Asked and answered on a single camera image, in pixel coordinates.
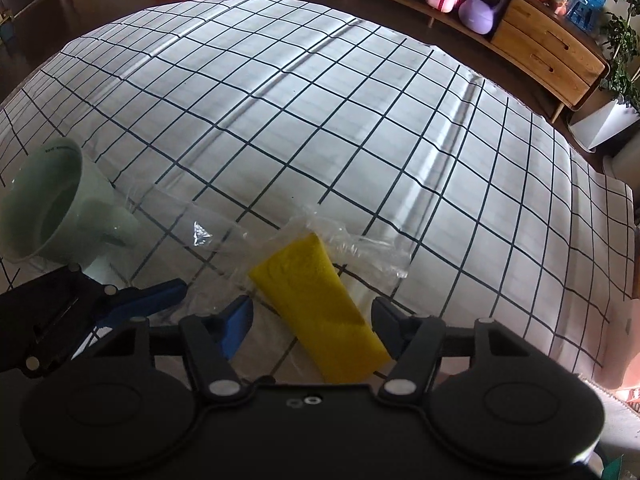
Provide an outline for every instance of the tablecloth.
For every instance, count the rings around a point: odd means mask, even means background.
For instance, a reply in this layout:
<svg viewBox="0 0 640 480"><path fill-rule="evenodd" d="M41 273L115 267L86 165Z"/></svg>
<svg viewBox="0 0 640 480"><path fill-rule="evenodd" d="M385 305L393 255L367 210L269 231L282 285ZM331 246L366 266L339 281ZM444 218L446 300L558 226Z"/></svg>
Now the tablecloth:
<svg viewBox="0 0 640 480"><path fill-rule="evenodd" d="M33 74L0 132L2 186L34 147L69 135L116 187L157 182L264 237L313 205L410 252L388 291L408 314L494 317L589 377L610 309L630 297L628 187L445 52L317 4L201 0L109 23ZM145 221L152 253L181 246ZM189 281L207 266L182 249L172 259ZM152 282L149 256L138 276ZM28 278L2 270L2 287ZM378 293L341 279L361 306ZM270 336L241 349L247 375L320 379L260 303L252 333Z"/></svg>

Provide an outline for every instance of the dark wooden floor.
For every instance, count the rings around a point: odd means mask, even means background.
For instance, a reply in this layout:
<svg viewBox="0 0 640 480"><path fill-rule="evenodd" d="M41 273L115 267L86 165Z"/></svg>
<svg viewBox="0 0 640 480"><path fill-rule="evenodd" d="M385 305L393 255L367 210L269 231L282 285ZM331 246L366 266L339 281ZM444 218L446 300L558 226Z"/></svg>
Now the dark wooden floor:
<svg viewBox="0 0 640 480"><path fill-rule="evenodd" d="M73 38L137 10L178 1L182 0L42 0L27 8L15 20L15 41L0 47L0 100ZM306 1L343 10L435 44L516 96L535 113L548 117L552 111L554 103L548 92L527 75L446 25L436 22L433 28L427 28L426 17L417 11L388 0ZM561 120L554 126L575 146ZM594 168L602 169L601 156L579 148L578 151Z"/></svg>

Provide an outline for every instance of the purple kettlebell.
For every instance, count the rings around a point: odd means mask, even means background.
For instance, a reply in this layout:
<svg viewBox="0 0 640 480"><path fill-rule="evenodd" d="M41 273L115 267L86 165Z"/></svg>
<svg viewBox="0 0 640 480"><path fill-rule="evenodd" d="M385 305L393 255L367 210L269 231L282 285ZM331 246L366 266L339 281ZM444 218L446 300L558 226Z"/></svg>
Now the purple kettlebell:
<svg viewBox="0 0 640 480"><path fill-rule="evenodd" d="M504 0L495 7L489 7L482 0L467 0L460 6L458 15L466 27L478 34L488 34L494 28L495 15L504 5Z"/></svg>

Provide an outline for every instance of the green cup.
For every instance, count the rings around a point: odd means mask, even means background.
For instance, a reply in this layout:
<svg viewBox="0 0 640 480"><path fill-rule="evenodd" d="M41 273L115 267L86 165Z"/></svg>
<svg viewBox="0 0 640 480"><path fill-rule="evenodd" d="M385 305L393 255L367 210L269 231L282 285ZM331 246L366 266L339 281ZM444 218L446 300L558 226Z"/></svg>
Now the green cup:
<svg viewBox="0 0 640 480"><path fill-rule="evenodd" d="M32 152L0 202L0 256L41 256L85 269L105 243L133 246L138 221L80 146L60 137Z"/></svg>

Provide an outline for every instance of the yellow sponge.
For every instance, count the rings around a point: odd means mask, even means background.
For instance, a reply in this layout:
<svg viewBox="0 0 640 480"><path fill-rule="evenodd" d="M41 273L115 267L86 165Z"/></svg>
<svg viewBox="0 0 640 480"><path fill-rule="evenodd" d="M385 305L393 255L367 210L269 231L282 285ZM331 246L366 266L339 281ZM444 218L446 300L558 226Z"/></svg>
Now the yellow sponge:
<svg viewBox="0 0 640 480"><path fill-rule="evenodd" d="M296 240L249 276L328 383L357 383L391 359L340 281L317 235Z"/></svg>

